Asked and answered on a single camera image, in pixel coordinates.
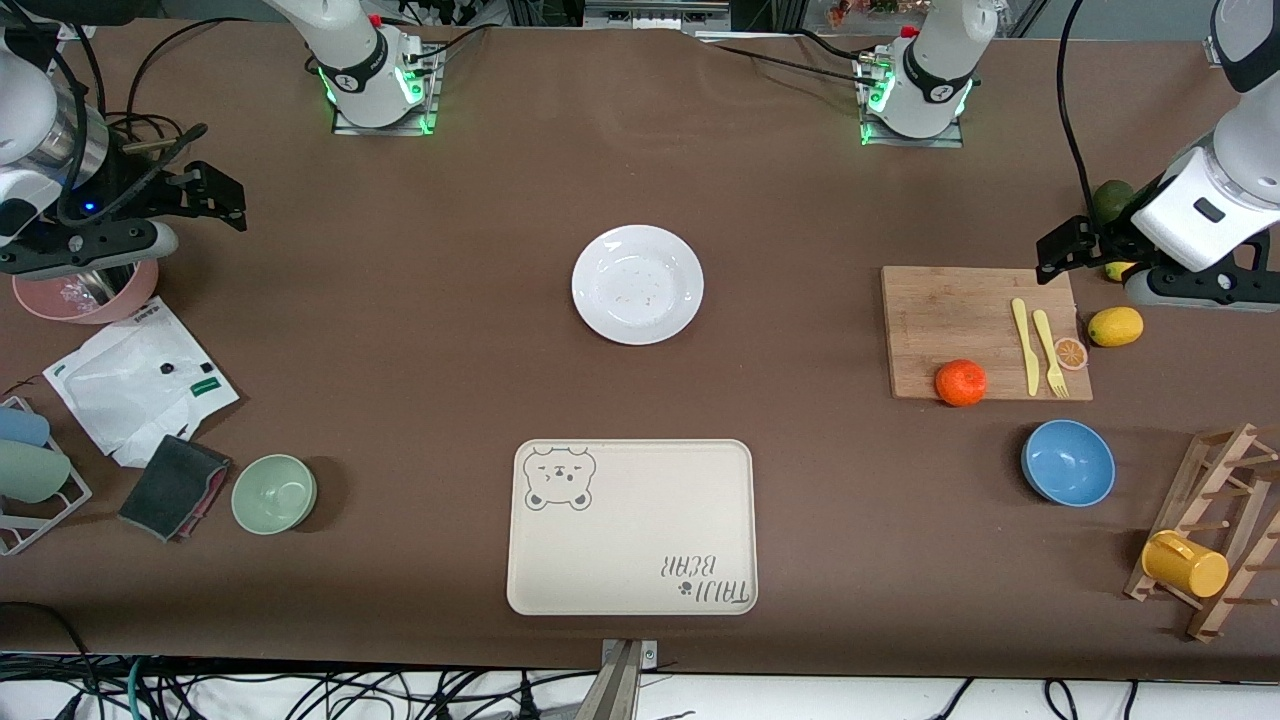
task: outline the green led light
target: green led light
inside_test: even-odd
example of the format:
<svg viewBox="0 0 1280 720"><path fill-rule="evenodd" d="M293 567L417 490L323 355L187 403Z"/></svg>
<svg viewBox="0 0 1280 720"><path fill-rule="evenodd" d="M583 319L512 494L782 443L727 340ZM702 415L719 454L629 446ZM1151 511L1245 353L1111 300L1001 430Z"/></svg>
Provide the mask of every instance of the green led light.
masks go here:
<svg viewBox="0 0 1280 720"><path fill-rule="evenodd" d="M884 81L876 85L879 92L872 94L870 101L867 104L868 108L874 113L883 113L884 105L888 102L888 94L893 91L893 73L884 73Z"/></svg>
<svg viewBox="0 0 1280 720"><path fill-rule="evenodd" d="M404 100L410 104L417 102L417 88L410 88L408 78L404 77L404 70L396 68L396 81L401 83L401 91L404 92Z"/></svg>
<svg viewBox="0 0 1280 720"><path fill-rule="evenodd" d="M960 113L964 113L964 101L969 99L969 92L972 90L973 90L973 81L969 81L969 83L965 85L964 91L960 94L960 104L956 105L956 117L957 118L960 117Z"/></svg>
<svg viewBox="0 0 1280 720"><path fill-rule="evenodd" d="M329 99L329 104L337 105L338 101L333 96L333 88L329 87L329 78L324 77L324 73L320 73L320 82L324 83L324 96Z"/></svg>

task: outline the tray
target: tray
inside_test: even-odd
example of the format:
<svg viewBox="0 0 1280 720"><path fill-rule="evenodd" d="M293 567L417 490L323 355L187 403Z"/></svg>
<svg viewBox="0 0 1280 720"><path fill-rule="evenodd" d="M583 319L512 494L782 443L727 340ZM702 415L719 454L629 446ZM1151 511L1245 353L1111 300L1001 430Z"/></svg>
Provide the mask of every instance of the tray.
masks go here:
<svg viewBox="0 0 1280 720"><path fill-rule="evenodd" d="M741 615L756 591L751 452L741 442L534 439L516 451L516 612Z"/></svg>

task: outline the black sponge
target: black sponge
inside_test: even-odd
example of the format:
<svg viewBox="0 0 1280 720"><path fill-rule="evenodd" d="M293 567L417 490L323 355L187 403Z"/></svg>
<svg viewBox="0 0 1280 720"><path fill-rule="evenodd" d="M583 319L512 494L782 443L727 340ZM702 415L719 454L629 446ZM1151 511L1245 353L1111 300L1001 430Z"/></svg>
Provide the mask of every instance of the black sponge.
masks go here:
<svg viewBox="0 0 1280 720"><path fill-rule="evenodd" d="M221 484L230 464L229 457L165 436L118 515L169 542Z"/></svg>

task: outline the white plate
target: white plate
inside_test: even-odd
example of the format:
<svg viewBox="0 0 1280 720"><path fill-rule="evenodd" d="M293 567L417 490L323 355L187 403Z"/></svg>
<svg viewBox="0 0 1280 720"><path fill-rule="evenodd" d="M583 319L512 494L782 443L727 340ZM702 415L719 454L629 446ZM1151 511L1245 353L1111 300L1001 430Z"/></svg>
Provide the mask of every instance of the white plate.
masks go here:
<svg viewBox="0 0 1280 720"><path fill-rule="evenodd" d="M593 240L573 265L573 305L593 331L652 345L685 329L703 302L703 266L676 234L623 225Z"/></svg>

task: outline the orange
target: orange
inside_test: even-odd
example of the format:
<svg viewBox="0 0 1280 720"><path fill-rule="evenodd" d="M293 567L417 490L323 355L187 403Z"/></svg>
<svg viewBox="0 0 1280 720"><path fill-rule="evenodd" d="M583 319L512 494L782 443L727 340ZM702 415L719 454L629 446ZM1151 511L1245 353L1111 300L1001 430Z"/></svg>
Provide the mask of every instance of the orange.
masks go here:
<svg viewBox="0 0 1280 720"><path fill-rule="evenodd" d="M987 372L973 360L952 360L933 377L933 387L947 405L975 405L987 395Z"/></svg>
<svg viewBox="0 0 1280 720"><path fill-rule="evenodd" d="M1053 352L1057 355L1057 364L1064 370L1079 370L1089 364L1089 354L1084 350L1084 343L1074 337L1060 337L1053 343Z"/></svg>

